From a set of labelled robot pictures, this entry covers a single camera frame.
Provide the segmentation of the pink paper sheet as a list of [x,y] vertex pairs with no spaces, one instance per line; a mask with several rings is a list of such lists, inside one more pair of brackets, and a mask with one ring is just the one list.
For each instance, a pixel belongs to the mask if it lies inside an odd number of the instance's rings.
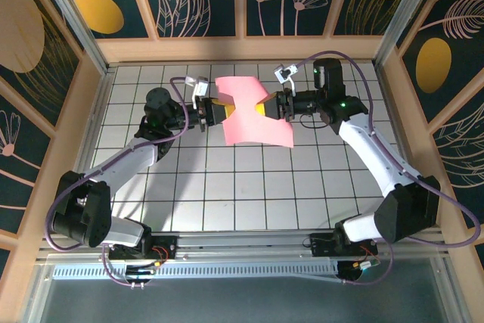
[[235,106],[223,123],[227,145],[263,143],[291,148],[293,128],[285,120],[273,120],[260,115],[256,104],[270,95],[254,76],[223,76],[216,79],[218,99]]

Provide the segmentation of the small lit circuit board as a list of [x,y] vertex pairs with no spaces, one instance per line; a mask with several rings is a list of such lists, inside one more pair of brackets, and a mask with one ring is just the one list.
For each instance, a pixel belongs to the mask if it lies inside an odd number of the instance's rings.
[[371,267],[378,266],[379,264],[380,264],[379,259],[365,259],[365,260],[353,262],[351,264],[351,269],[352,270],[364,271],[364,270],[369,269]]
[[160,267],[160,263],[155,261],[150,264],[135,266],[135,265],[127,265],[126,266],[126,275],[130,276],[152,276],[155,275],[158,268]]

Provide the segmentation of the aluminium corner post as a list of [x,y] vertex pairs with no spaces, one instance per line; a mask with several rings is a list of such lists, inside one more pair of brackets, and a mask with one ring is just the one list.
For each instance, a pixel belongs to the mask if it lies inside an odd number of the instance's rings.
[[99,48],[91,30],[87,26],[87,23],[83,20],[74,0],[55,0],[55,2],[64,13],[68,24],[71,25],[74,33],[82,43],[82,46],[100,74],[105,76],[107,74],[109,64],[102,54],[102,51]]
[[384,33],[380,48],[374,59],[376,70],[383,67],[386,59],[395,47],[397,41],[402,35],[405,27],[410,22],[422,0],[401,0],[397,10],[389,22],[389,26]]

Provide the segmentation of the aluminium front rail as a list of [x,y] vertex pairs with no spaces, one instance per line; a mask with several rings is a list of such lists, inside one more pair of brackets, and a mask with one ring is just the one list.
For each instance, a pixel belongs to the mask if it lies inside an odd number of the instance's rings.
[[[280,262],[312,258],[357,259],[372,257],[367,252],[357,257],[313,257],[309,246],[309,235],[333,233],[330,229],[280,230],[280,231],[221,231],[221,232],[154,232],[152,236],[175,235],[178,238],[174,262]],[[404,239],[389,248],[384,242],[373,242],[377,246],[379,259],[420,259],[447,257],[443,247],[432,247]]]

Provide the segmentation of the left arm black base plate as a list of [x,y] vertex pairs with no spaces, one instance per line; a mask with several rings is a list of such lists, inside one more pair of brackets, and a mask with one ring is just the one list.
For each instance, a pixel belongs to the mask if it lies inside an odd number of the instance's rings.
[[108,257],[112,260],[174,259],[177,242],[175,235],[143,237],[135,247],[115,244]]

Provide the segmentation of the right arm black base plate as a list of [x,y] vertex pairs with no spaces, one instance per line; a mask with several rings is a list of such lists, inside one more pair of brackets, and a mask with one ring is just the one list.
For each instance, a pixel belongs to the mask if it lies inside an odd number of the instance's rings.
[[377,255],[378,249],[370,240],[349,242],[335,233],[314,233],[309,235],[309,246],[313,257],[357,257],[367,252]]

